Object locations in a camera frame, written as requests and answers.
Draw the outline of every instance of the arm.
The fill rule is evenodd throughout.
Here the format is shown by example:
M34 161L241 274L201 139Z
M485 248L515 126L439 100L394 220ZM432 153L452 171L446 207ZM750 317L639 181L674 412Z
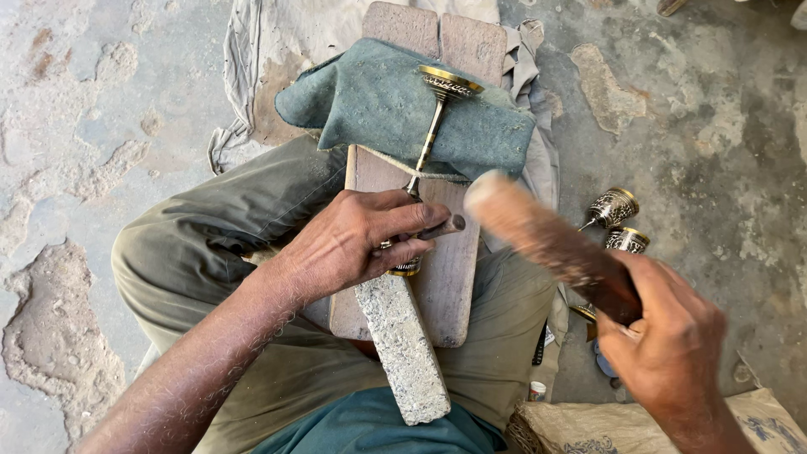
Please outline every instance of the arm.
M77 452L191 452L246 368L296 310L432 249L434 240L408 239L374 250L448 217L444 205L414 204L402 190L341 192L148 368Z
M597 311L600 349L683 454L755 454L717 388L725 316L668 265L615 254L642 298L624 327Z

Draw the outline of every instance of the hand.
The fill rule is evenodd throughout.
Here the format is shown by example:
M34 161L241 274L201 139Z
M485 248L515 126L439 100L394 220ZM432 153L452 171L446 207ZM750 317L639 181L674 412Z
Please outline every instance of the hand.
M667 264L613 251L628 268L642 319L630 327L597 310L608 362L684 454L755 452L717 387L725 316Z
M438 225L450 215L443 204L416 204L402 189L342 191L267 264L282 263L306 304L379 277L433 249L434 240L408 238L406 233ZM396 235L403 241L376 250Z

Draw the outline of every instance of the wooden board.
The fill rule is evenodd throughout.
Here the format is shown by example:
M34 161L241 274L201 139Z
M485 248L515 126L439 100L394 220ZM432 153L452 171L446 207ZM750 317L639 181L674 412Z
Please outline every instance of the wooden board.
M433 11L426 13L430 14L410 6L375 2L364 18L364 36L429 55L433 42L437 42L437 15ZM441 59L486 82L499 85L507 44L504 29L453 15L443 15L442 20ZM432 35L415 39L410 36L413 30ZM401 169L361 147L350 147L346 189L385 191L403 187L408 180L409 175ZM445 204L459 214L464 214L462 199L465 190L464 186L441 180L420 182L421 198ZM424 258L420 273L409 278L426 331L435 347L459 347L465 342L468 331L479 225L468 217L466 220L466 230L439 238L437 248ZM343 338L370 339L366 319L358 308L352 288L332 297L330 329Z

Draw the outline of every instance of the left hand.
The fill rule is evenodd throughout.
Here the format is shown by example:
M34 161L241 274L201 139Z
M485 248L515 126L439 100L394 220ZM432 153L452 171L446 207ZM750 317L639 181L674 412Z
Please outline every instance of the left hand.
M409 238L382 250L388 238L416 233L451 216L443 204L416 204L406 191L340 192L271 259L288 271L302 304L379 277L428 252L434 240Z

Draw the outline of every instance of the small bottle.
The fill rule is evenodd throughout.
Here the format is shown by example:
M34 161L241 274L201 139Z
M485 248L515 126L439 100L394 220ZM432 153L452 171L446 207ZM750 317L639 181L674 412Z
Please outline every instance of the small bottle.
M546 385L540 381L530 381L529 397L527 397L527 400L531 402L543 402L544 399L546 399Z

